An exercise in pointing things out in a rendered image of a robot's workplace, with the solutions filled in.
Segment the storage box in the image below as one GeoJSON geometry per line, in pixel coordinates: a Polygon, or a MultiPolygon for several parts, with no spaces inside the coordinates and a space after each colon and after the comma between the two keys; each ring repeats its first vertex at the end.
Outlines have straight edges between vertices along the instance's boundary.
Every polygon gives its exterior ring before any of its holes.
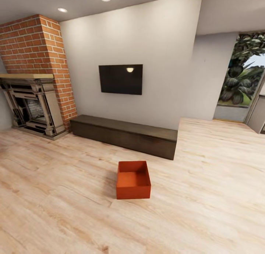
{"type": "Polygon", "coordinates": [[[146,161],[120,161],[117,169],[118,200],[150,198],[151,182],[146,161]]]}

